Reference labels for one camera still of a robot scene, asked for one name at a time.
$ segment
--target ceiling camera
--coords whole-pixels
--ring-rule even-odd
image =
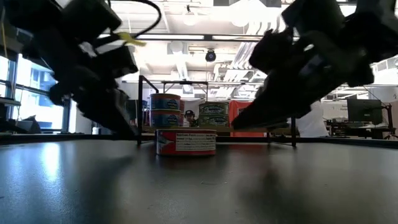
[[[208,49],[205,58],[207,62],[214,62],[216,60],[216,53],[214,53],[213,49]]]

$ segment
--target computer monitor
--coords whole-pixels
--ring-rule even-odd
[[[381,106],[380,100],[347,99],[348,121],[380,124],[383,122]]]

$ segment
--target window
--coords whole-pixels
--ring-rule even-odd
[[[24,59],[21,54],[18,56],[17,64],[17,84],[32,88],[49,91],[55,84],[52,77],[53,71],[41,65]]]
[[[22,120],[36,115],[36,121],[41,128],[62,129],[63,108],[52,104],[47,96],[17,89],[15,98],[20,101],[21,106],[15,107],[13,119]]]
[[[0,56],[0,80],[8,78],[8,59]]]
[[[3,83],[0,83],[0,96],[6,97],[6,86]]]

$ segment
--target black robotic claw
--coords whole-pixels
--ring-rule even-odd
[[[23,48],[24,56],[40,57],[54,71],[58,83],[49,93],[54,104],[63,105],[64,97],[69,97],[84,116],[105,128],[124,136],[137,134],[124,108],[128,96],[118,90],[115,81],[138,71],[131,53],[125,44],[102,54],[96,51],[120,39],[113,31],[121,20],[105,1],[71,0],[64,8],[54,0],[0,1],[4,1],[9,22],[33,36]],[[147,0],[140,2],[158,11],[159,18],[151,27],[156,26],[159,7]],[[99,38],[105,30],[111,35]],[[83,45],[91,46],[92,52]]]
[[[287,30],[266,32],[254,48],[249,62],[268,74],[266,86],[235,118],[234,128],[300,118],[313,102],[344,83],[373,83],[369,64],[398,54],[396,0],[388,1],[358,0],[356,12],[348,17],[335,0],[294,1],[282,13]],[[293,28],[300,34],[294,43]]]

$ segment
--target gray tabletop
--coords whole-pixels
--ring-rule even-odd
[[[397,223],[398,151],[225,144],[206,158],[153,144],[0,146],[0,223]]]

